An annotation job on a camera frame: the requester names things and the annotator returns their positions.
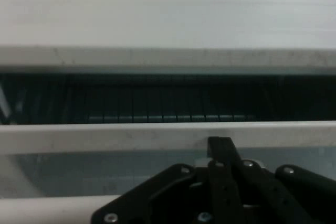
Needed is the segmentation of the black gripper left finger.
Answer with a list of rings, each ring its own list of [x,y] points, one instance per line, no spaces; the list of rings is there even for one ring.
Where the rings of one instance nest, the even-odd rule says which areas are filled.
[[[175,164],[96,210],[91,223],[246,223],[229,137],[209,137],[204,167]]]

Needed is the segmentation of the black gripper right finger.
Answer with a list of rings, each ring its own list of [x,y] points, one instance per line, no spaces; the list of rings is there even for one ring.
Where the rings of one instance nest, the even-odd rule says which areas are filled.
[[[230,169],[244,202],[261,205],[277,223],[335,223],[335,180],[295,165],[274,173],[243,160],[229,137],[218,139],[218,160]]]

